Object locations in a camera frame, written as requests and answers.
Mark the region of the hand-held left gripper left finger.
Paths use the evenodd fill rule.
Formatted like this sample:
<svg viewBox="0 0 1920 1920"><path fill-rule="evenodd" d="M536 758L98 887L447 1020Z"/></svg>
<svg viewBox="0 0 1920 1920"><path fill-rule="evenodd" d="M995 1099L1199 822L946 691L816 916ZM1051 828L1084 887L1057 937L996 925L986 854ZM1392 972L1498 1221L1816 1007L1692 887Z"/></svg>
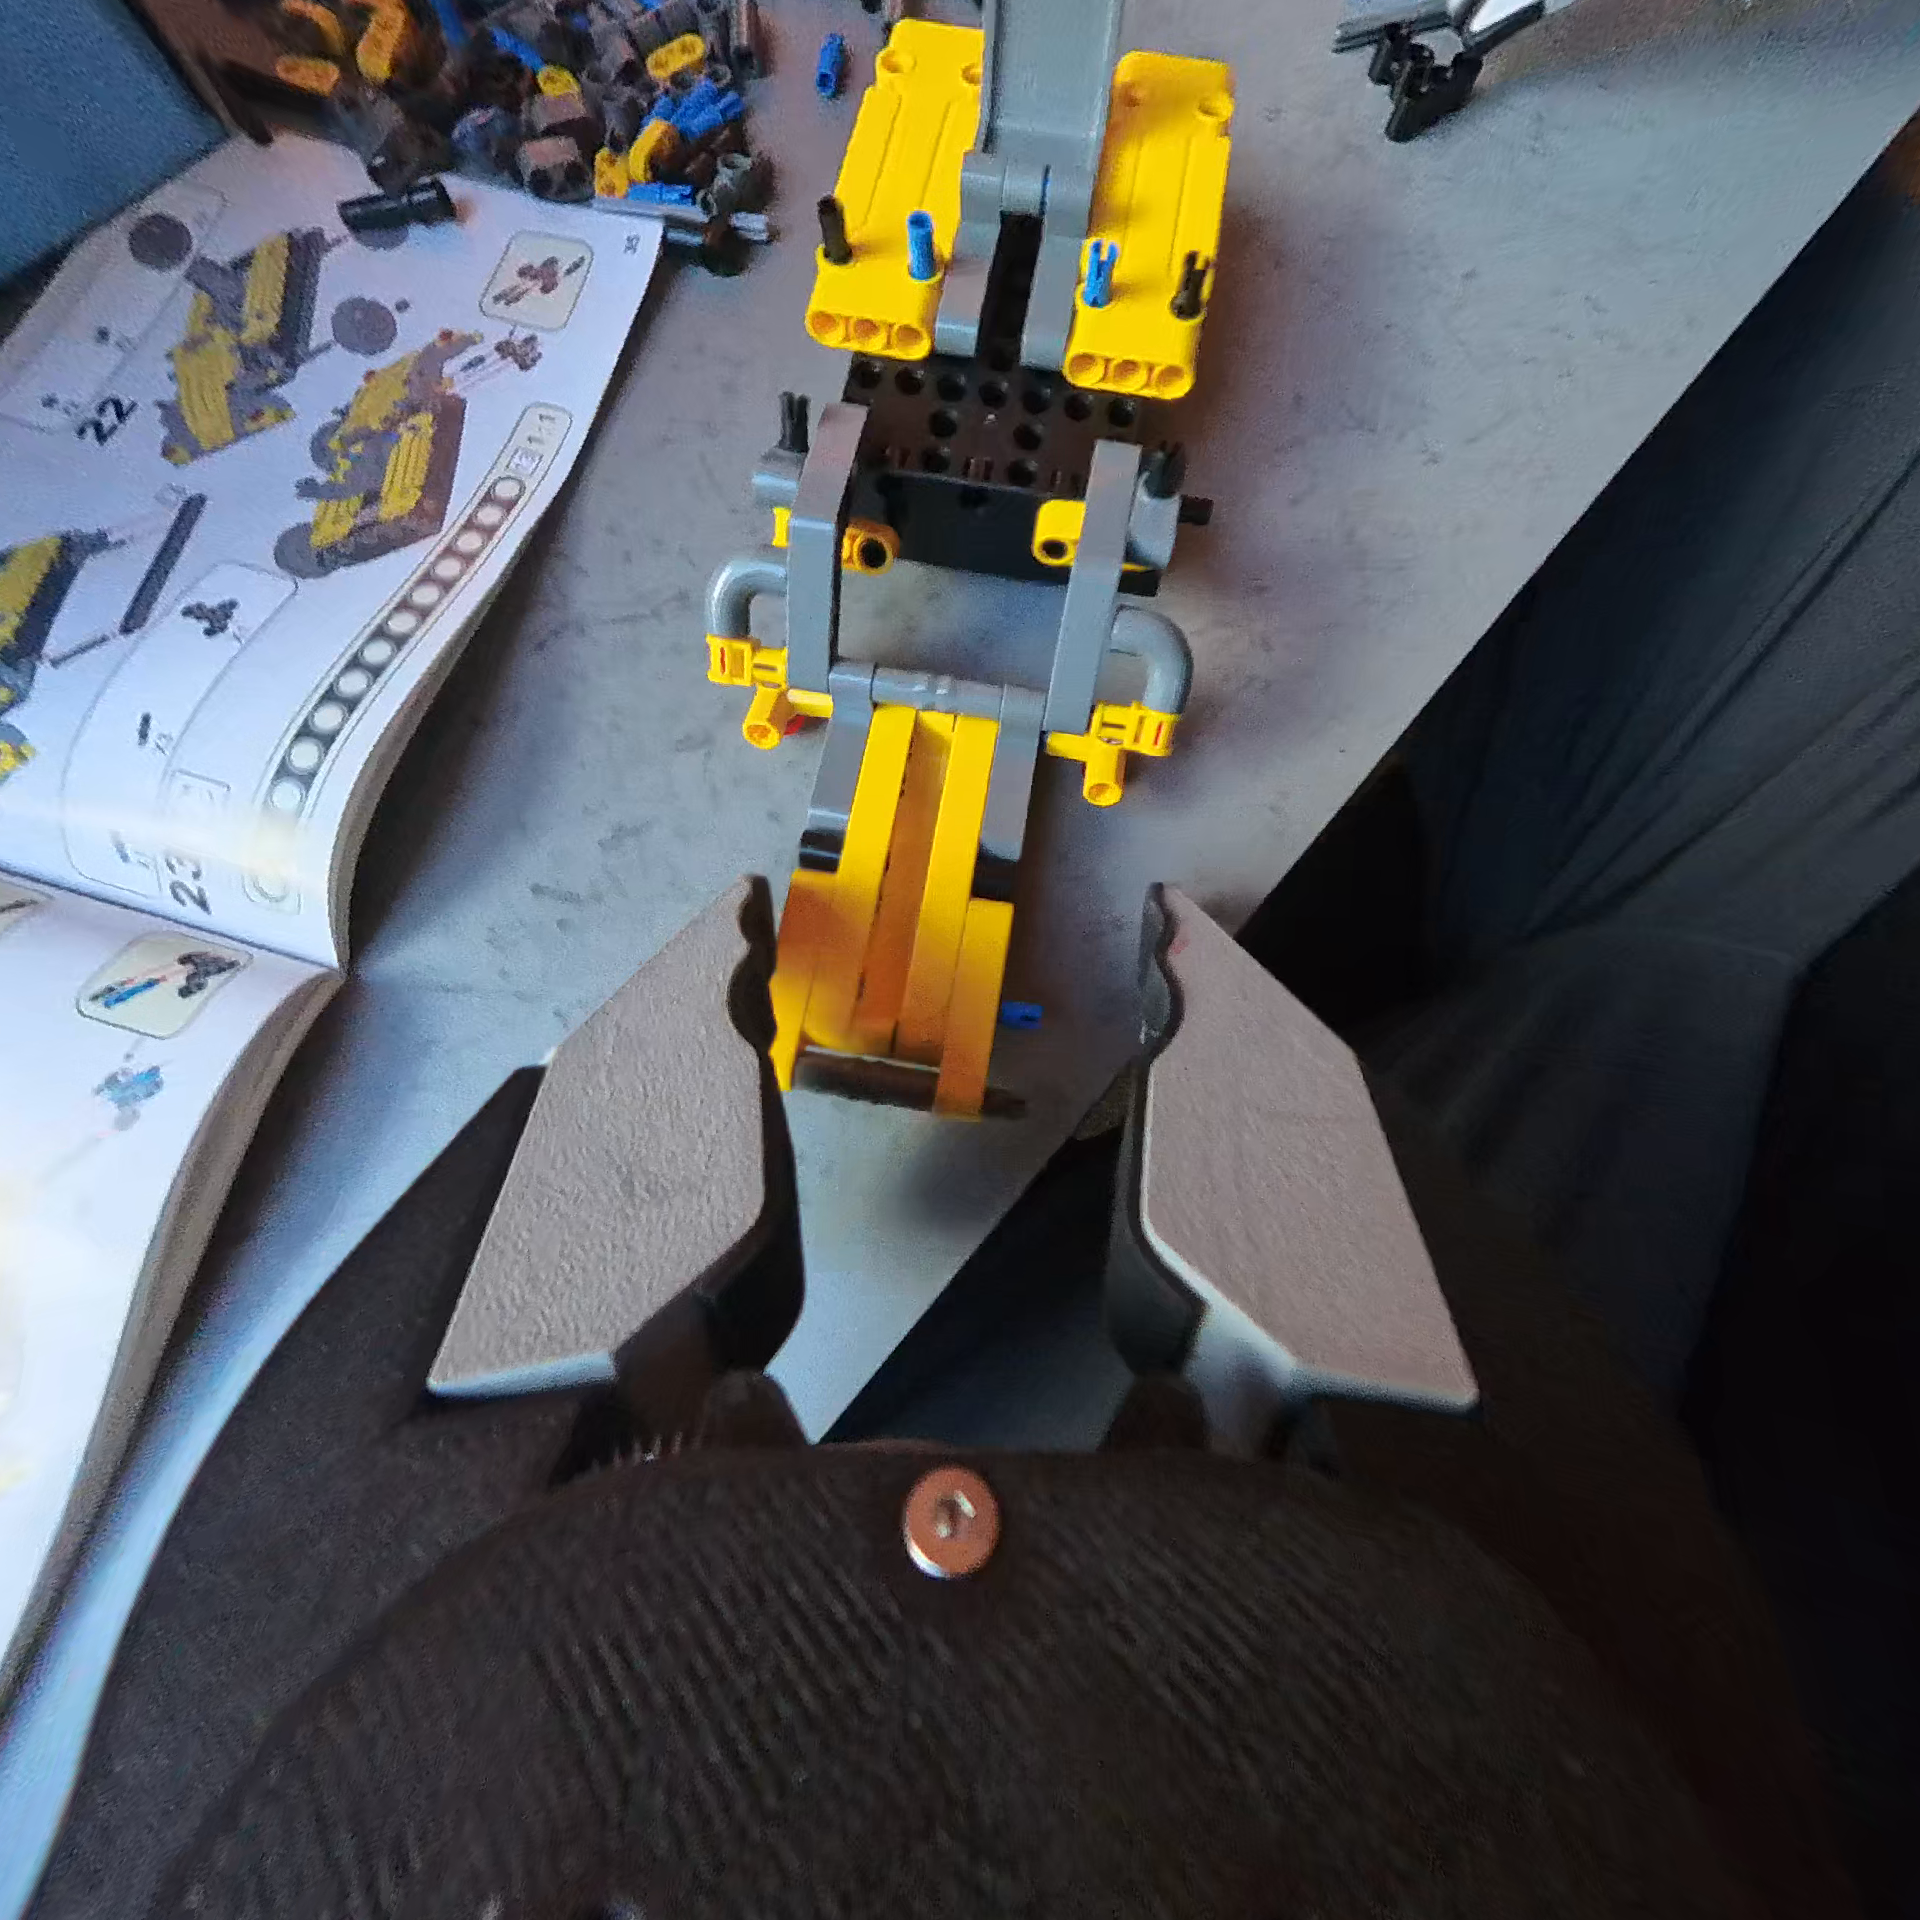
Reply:
<svg viewBox="0 0 1920 1920"><path fill-rule="evenodd" d="M771 887L738 877L554 1052L432 1395L697 1401L782 1350L802 1248L772 966Z"/></svg>

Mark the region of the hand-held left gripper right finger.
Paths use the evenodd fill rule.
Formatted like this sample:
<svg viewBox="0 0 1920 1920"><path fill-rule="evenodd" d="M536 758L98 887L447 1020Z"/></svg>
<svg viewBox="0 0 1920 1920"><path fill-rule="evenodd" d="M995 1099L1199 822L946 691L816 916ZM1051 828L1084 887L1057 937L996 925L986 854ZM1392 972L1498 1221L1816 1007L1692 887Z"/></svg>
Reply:
<svg viewBox="0 0 1920 1920"><path fill-rule="evenodd" d="M1348 1045L1163 881L1143 905L1142 1000L1107 1261L1120 1357L1182 1379L1238 1456L1314 1401L1474 1411Z"/></svg>

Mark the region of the black connector brick piece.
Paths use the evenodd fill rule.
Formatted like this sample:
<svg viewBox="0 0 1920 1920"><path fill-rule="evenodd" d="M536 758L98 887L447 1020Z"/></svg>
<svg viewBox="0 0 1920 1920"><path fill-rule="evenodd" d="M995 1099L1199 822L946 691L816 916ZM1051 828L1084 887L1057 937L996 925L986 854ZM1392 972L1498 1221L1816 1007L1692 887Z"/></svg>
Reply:
<svg viewBox="0 0 1920 1920"><path fill-rule="evenodd" d="M1388 94L1383 137L1402 143L1458 111L1481 75L1483 59L1460 49L1443 62L1402 27L1383 32L1370 54L1367 79Z"/></svg>

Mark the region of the yellow toy brick vehicle model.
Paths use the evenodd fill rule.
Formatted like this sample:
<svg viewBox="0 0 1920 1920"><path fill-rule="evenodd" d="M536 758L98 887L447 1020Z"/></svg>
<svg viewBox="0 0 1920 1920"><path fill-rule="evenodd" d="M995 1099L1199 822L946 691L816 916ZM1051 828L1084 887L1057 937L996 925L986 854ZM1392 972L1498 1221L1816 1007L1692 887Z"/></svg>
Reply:
<svg viewBox="0 0 1920 1920"><path fill-rule="evenodd" d="M706 593L744 735L826 728L771 979L782 1092L1011 1113L990 1069L1040 760L1111 806L1185 719L1192 644L1151 600L1211 519L1169 408L1193 389L1238 100L1223 62L1123 53L1120 13L895 25L818 204L808 333L847 383L816 416L782 396L755 472L775 533ZM849 656L847 576L899 561L1058 584L1042 671Z"/></svg>

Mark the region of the pile of small brick parts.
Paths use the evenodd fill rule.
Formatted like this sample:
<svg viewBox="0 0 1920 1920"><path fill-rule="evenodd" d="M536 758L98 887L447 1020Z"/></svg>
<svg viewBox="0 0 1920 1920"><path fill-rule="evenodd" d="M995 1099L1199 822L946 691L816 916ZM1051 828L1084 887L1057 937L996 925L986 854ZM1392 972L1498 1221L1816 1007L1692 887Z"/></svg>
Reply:
<svg viewBox="0 0 1920 1920"><path fill-rule="evenodd" d="M131 4L230 128L326 133L369 188L351 238L395 247L458 216L458 176L656 222L714 273L777 238L752 145L755 4Z"/></svg>

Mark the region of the grey desk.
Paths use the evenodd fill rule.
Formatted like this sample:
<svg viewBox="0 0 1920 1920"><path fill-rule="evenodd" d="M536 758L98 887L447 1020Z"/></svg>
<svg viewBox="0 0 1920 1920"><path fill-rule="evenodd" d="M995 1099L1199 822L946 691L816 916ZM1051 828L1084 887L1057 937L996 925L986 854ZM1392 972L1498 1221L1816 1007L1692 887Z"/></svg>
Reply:
<svg viewBox="0 0 1920 1920"><path fill-rule="evenodd" d="M1230 62L1217 300L1182 408L1217 500L1167 600L1195 654L1171 758L1118 806L1042 766L1001 1036L1015 1120L802 1094L812 1428L864 1384L1068 1139L1136 1029L1143 889L1250 910L1662 421L1916 109L1916 4L1576 4L1399 145L1335 4L1131 4ZM764 4L755 120L777 247L666 271L563 502L375 814L353 980L280 1084L138 1452L6 1741L6 1827L63 1798L134 1595L255 1368L400 1190L735 876L785 889L822 739L740 739L704 588L762 535L777 393L839 393L806 331L814 200L850 108L810 87L849 4Z"/></svg>

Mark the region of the person's grey trouser legs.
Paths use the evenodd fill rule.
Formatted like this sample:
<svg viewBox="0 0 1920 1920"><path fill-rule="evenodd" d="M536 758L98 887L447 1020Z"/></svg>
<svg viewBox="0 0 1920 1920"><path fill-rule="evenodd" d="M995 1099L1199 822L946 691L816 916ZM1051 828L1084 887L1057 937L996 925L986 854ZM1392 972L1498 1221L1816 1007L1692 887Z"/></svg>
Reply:
<svg viewBox="0 0 1920 1920"><path fill-rule="evenodd" d="M1658 1390L1790 1000L1916 871L1916 120L1242 941Z"/></svg>

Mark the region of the white instruction booklet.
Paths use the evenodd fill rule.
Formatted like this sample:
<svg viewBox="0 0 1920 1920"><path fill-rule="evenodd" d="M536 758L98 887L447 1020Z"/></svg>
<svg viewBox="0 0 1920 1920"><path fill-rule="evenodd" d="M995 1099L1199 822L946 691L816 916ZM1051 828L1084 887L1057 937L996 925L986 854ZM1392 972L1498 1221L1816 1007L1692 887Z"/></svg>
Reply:
<svg viewBox="0 0 1920 1920"><path fill-rule="evenodd" d="M316 137L90 235L6 345L2 1643L33 1664L234 1174L346 980L393 760L608 393L664 229Z"/></svg>

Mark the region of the dark blue cardboard box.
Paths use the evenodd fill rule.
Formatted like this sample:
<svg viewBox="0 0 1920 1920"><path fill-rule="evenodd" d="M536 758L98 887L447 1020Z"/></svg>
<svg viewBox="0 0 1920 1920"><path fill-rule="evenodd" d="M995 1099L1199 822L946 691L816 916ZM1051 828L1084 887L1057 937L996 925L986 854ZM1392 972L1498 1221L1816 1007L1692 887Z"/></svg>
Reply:
<svg viewBox="0 0 1920 1920"><path fill-rule="evenodd" d="M2 4L2 281L226 139L138 4Z"/></svg>

